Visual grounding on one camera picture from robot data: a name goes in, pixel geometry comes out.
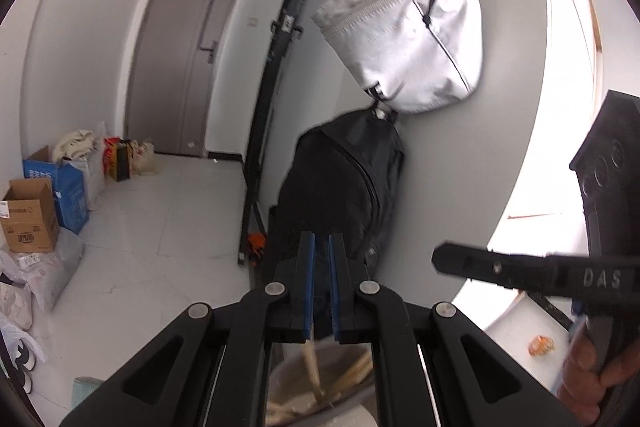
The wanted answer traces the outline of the right hand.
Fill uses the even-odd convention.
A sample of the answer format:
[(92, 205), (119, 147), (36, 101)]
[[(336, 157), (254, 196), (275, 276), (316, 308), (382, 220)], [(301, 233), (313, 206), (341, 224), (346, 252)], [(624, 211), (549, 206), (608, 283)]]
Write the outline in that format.
[(604, 369), (596, 371), (597, 349), (582, 323), (572, 337), (563, 362), (555, 396), (582, 426), (592, 426), (600, 417), (600, 404), (608, 389), (626, 383), (639, 373), (639, 339), (636, 338)]

